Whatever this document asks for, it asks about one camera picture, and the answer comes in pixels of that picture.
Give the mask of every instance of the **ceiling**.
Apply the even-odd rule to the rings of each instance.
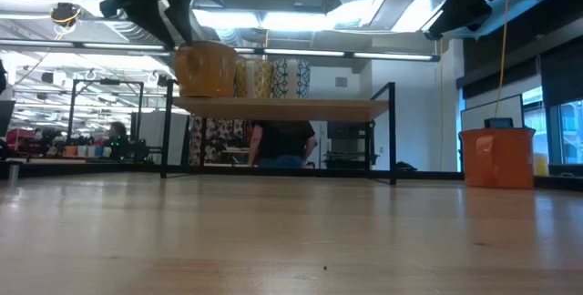
[[[124,20],[106,20],[101,17],[98,10],[100,0],[0,0],[0,38],[9,39],[35,39],[35,40],[67,40],[78,42],[99,42],[99,43],[131,43],[131,44],[159,44],[160,42],[145,32],[140,27]],[[251,10],[261,21],[265,20],[266,15],[273,11],[296,11],[297,5],[294,0],[222,0],[228,9]],[[78,17],[78,22],[74,29],[69,29],[68,33],[63,34],[62,27],[56,26],[49,18],[49,11],[56,7],[59,2],[71,2],[83,7],[82,13]],[[332,11],[340,7],[339,0],[325,0],[324,5],[320,7],[321,11]],[[380,0],[380,5],[386,3],[386,0]],[[396,5],[389,6],[388,11],[397,14],[395,21],[405,18],[407,9],[416,5],[416,10],[409,9],[409,19],[402,21],[405,25],[419,24],[420,19],[426,20],[431,17],[432,10],[438,9],[443,0],[401,0],[401,8]],[[375,5],[374,0],[365,3],[366,8]],[[168,6],[164,1],[159,3],[160,9]],[[210,6],[217,5],[216,0],[197,0],[194,5],[198,9],[208,9]],[[418,12],[423,11],[423,17],[419,17]],[[343,19],[350,19],[353,15],[360,13],[365,14],[361,5],[353,5],[344,12]],[[178,41],[181,39],[179,33],[165,21],[169,27],[170,33]],[[193,32],[198,39],[221,41],[217,30],[210,26],[201,25],[196,16],[192,16]],[[369,25],[352,25],[342,27],[340,30],[319,30],[319,31],[278,31],[257,30],[252,28],[241,28],[240,33],[245,46],[265,46],[273,48],[290,48],[290,49],[323,49],[323,50],[342,50],[342,51],[364,51],[364,52],[400,52],[410,54],[434,54],[435,43],[426,40],[421,33],[415,32],[392,32],[391,28],[384,26],[374,26],[375,22]],[[423,21],[416,26],[414,30],[423,25]],[[12,82],[21,78],[25,79],[14,86],[16,99],[21,103],[29,104],[50,104],[54,106],[68,106],[70,95],[64,93],[70,91],[73,78],[86,78],[91,73],[96,74],[96,78],[115,78],[127,81],[141,81],[145,83],[145,94],[147,99],[144,101],[144,107],[163,107],[162,94],[166,89],[161,89],[156,84],[156,78],[159,75],[172,76],[173,69],[171,60],[168,57],[151,57],[134,55],[129,56],[127,53],[120,52],[118,56],[99,55],[101,52],[95,51],[91,54],[72,54],[60,53],[58,48],[51,49],[51,52],[39,52],[38,49],[21,49],[18,52],[14,50],[4,50],[0,52],[4,61],[10,61],[12,68]],[[270,59],[276,59],[276,56],[270,56]],[[354,73],[360,73],[365,60],[339,59],[339,58],[311,58],[313,66],[345,66],[353,69]],[[31,72],[31,66],[37,65],[36,69]],[[66,82],[61,84],[48,84],[41,80],[45,72],[56,72],[56,75],[64,76]],[[84,94],[79,96],[80,102],[87,105],[100,106],[120,106],[135,107],[138,98],[133,95],[137,92],[136,88],[128,86],[101,86],[94,84],[91,88],[86,88]],[[48,99],[39,99],[38,92],[45,92]],[[116,103],[104,103],[103,100],[96,100],[99,94],[107,92],[121,93]],[[68,113],[66,108],[62,107],[28,107],[27,115],[30,112],[58,112],[60,120],[66,120]],[[43,121],[37,113],[35,118]],[[79,120],[79,123],[86,123],[86,120]]]

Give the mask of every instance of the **black metal frame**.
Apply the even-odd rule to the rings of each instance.
[[[205,167],[206,147],[206,118],[202,119],[199,165],[197,167],[183,167],[168,165],[168,150],[170,141],[170,121],[172,119],[173,88],[175,80],[169,80],[166,89],[166,112],[164,116],[164,135],[162,138],[162,162],[160,165],[160,177],[168,178],[168,173],[186,174],[234,174],[252,176],[299,176],[299,177],[343,177],[343,178],[389,178],[391,185],[396,185],[396,125],[395,125],[395,84],[389,82],[381,88],[370,100],[377,99],[388,91],[389,96],[389,166],[390,171],[371,170],[371,139],[372,123],[366,122],[364,135],[365,169],[364,170],[340,170],[340,169],[277,169],[277,168],[221,168]]]
[[[79,90],[77,93],[77,84],[85,83],[86,85]],[[99,83],[102,85],[107,86],[119,86],[120,84],[124,85],[138,85],[139,86],[139,99],[138,99],[138,118],[136,121],[136,139],[139,139],[139,126],[141,124],[142,119],[142,99],[144,98],[144,83],[139,81],[120,81],[120,80],[84,80],[84,79],[76,79],[73,80],[73,89],[71,90],[71,104],[69,108],[69,125],[66,128],[66,142],[67,144],[71,140],[71,136],[73,133],[73,114],[75,113],[75,98],[78,95],[83,93],[88,86],[91,86],[94,83]]]

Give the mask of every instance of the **wooden tabletop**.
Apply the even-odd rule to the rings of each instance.
[[[389,108],[383,100],[230,97],[175,97],[174,105],[200,117],[339,122],[369,122]]]

